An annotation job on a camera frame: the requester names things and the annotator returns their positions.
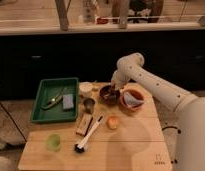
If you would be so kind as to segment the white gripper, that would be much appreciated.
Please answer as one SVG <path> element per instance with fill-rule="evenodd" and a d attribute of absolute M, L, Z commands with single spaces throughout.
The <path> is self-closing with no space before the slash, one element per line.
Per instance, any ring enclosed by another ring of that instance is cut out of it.
<path fill-rule="evenodd" d="M 123 89 L 124 86 L 129 82 L 129 77 L 124 75 L 122 72 L 116 70 L 111 79 L 111 85 L 115 90 Z"/>

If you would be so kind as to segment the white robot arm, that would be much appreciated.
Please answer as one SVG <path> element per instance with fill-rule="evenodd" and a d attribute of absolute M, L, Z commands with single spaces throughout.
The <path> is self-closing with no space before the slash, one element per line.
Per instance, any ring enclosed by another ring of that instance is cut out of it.
<path fill-rule="evenodd" d="M 172 171 L 205 171 L 205 97 L 199 97 L 143 69 L 144 56 L 132 53 L 117 61 L 111 83 L 122 89 L 134 80 L 179 115 Z"/>

